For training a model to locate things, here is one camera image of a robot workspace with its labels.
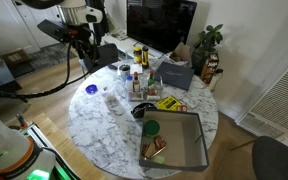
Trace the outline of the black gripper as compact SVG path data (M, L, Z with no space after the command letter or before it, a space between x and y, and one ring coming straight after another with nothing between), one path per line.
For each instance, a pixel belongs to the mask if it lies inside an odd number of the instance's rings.
M59 21L43 20L37 25L38 29L61 43L82 40L81 31L76 26L67 25Z

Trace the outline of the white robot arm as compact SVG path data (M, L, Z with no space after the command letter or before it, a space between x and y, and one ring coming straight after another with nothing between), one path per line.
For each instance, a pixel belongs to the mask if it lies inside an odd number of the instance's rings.
M38 28L74 48L80 59L90 62L97 59L97 46L90 41L89 25L102 21L100 10L88 6L86 0L16 1L34 9L57 7L61 21L44 20ZM55 164L55 153L0 120L0 180L47 180Z

